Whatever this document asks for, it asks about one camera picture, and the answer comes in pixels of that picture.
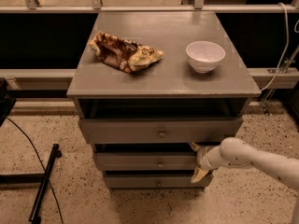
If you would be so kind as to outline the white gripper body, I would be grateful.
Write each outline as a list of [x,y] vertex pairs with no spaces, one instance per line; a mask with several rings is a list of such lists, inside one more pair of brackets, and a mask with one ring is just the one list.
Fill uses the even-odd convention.
[[219,157],[219,150],[213,146],[202,146],[197,151],[197,161],[203,170],[214,170],[218,168],[215,159]]

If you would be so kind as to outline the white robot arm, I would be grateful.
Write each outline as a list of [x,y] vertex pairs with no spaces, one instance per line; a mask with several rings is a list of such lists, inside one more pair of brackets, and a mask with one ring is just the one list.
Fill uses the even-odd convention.
[[211,170],[225,168],[255,168],[286,187],[299,192],[299,160],[262,151],[245,141],[228,137],[218,146],[203,146],[190,142],[196,152],[197,164],[192,182],[203,179]]

